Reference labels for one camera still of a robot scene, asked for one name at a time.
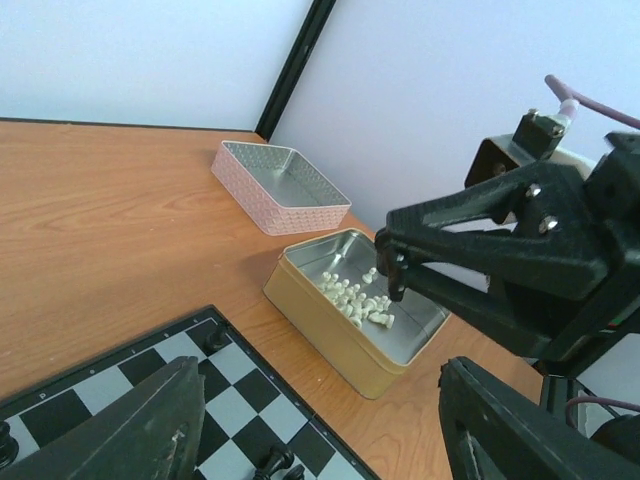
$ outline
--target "chessboard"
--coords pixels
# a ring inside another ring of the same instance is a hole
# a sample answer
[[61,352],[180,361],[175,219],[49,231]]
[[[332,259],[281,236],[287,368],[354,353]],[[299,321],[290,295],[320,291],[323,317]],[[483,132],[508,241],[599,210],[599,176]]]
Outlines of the chessboard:
[[294,466],[304,465],[307,480],[379,480],[233,326],[223,348],[207,355],[205,339],[220,322],[227,320],[206,307],[0,402],[0,420],[10,425],[19,446],[15,462],[96,415],[174,358],[193,356],[205,377],[206,402],[194,480],[251,480],[278,440],[294,452]]

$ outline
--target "metal tin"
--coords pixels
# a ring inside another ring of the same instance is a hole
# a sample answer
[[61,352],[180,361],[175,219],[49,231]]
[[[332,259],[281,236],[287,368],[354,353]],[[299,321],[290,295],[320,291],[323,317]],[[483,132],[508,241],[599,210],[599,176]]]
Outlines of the metal tin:
[[359,283],[368,297],[386,292],[386,278],[371,285],[362,275],[375,266],[375,247],[355,229],[316,238],[285,249],[265,295],[323,354],[351,385],[367,398],[377,398],[426,347],[449,316],[431,300],[405,292],[391,305],[396,316],[391,329],[364,321],[351,322],[317,288],[323,272]]
[[268,235],[337,228],[351,202],[298,151],[224,141],[211,171]]

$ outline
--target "pink tin box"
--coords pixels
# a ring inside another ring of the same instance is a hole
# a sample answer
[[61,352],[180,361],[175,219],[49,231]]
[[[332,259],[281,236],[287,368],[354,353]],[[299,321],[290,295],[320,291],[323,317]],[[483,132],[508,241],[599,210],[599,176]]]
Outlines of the pink tin box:
[[292,148],[224,141],[211,171],[267,235],[338,228],[351,207]]

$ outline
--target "chessboard border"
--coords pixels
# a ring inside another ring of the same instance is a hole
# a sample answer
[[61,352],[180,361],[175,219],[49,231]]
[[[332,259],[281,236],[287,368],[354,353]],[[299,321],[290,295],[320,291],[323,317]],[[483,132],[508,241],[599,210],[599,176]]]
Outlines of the chessboard border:
[[129,342],[92,357],[85,362],[0,400],[0,420],[5,420],[16,414],[30,410],[36,405],[72,388],[83,380],[118,365],[177,333],[193,328],[211,319],[216,323],[222,321],[229,325],[228,334],[232,340],[251,358],[260,371],[269,378],[278,390],[300,410],[307,421],[322,434],[324,439],[340,455],[349,461],[351,466],[361,476],[370,478],[371,480],[381,480],[366,462],[309,406],[298,392],[282,378],[277,370],[271,366],[214,305],[207,305],[186,315],[181,315]]

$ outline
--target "black square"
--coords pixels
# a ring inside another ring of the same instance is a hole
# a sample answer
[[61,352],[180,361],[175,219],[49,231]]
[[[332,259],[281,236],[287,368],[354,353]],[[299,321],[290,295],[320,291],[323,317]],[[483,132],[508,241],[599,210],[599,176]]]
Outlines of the black square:
[[216,450],[227,443],[227,440],[229,440],[229,436],[224,433],[222,427],[216,423],[208,412],[204,412],[204,422],[202,422],[202,433],[200,434],[200,446],[198,447],[196,465],[202,465]]
[[244,378],[238,380],[234,386],[258,413],[280,395],[276,387],[258,369],[251,371]]
[[118,368],[134,387],[167,364],[153,348],[127,360]]
[[203,360],[198,365],[198,373],[204,375],[204,402],[210,402],[224,392],[229,386],[229,380],[224,378],[209,360]]
[[310,423],[307,423],[296,433],[296,436],[289,442],[289,446],[316,477],[320,475],[322,469],[335,453],[333,447]]
[[[200,325],[196,327],[193,327],[191,330],[187,330],[187,335],[191,337],[191,340],[193,340],[193,343],[198,345],[198,348],[200,348],[200,350],[202,350],[204,354],[207,356],[211,355],[211,352],[204,346],[204,341],[207,338],[207,335],[212,333],[215,330],[215,328],[216,328],[216,324],[211,320],[208,320],[206,322],[202,322]],[[231,343],[231,340],[229,339],[229,337],[225,336],[223,343],[225,344],[225,346],[227,346]]]
[[271,446],[281,441],[260,417],[255,417],[233,437],[233,441],[253,466],[261,468],[269,458]]
[[67,390],[20,418],[42,448],[91,418],[91,413],[75,391]]

